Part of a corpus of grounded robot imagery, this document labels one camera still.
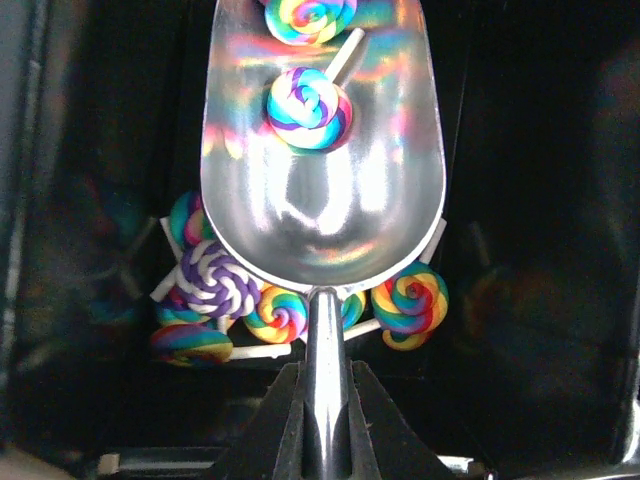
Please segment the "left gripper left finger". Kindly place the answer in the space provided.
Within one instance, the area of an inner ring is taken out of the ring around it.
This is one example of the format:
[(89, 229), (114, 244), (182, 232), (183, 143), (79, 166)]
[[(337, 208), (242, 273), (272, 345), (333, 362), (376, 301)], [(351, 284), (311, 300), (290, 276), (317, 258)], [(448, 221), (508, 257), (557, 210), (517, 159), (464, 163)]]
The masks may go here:
[(241, 439), (205, 471), (206, 479), (303, 476), (304, 368), (285, 365)]

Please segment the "black three-compartment candy bin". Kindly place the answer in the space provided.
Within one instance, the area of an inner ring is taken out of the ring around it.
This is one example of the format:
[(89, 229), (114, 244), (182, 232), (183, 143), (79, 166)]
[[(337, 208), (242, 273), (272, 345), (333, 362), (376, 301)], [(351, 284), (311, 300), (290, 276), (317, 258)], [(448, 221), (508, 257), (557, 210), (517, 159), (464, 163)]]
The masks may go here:
[[(1, 475), (206, 479), (301, 342), (156, 357), (159, 221), (201, 185), (220, 1), (1, 5)], [(417, 1), (447, 172), (420, 348), (351, 340), (419, 439), (478, 479), (639, 474), (639, 5)]]

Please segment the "metal scoop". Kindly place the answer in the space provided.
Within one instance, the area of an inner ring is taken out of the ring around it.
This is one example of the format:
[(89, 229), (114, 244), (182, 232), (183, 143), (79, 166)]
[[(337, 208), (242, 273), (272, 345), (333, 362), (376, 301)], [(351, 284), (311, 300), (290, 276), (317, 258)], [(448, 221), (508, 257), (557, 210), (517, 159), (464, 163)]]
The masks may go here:
[[(360, 44), (346, 59), (349, 36)], [(335, 74), (354, 108), (343, 143), (296, 151), (263, 129), (282, 72)], [(313, 48), (274, 39), (255, 1), (220, 1), (211, 27), (201, 191), (226, 249), (261, 279), (306, 296), (304, 475), (354, 476), (341, 302), (413, 261), (442, 215), (446, 167), (426, 20), (417, 1), (362, 1), (347, 34)]]

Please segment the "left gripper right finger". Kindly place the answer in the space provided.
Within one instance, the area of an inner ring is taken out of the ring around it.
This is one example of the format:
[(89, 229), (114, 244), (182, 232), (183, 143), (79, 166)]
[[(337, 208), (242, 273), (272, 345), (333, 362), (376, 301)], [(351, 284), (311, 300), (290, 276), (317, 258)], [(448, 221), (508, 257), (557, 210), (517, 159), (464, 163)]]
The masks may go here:
[(351, 363), (354, 479), (448, 479), (450, 470), (411, 429), (371, 368)]

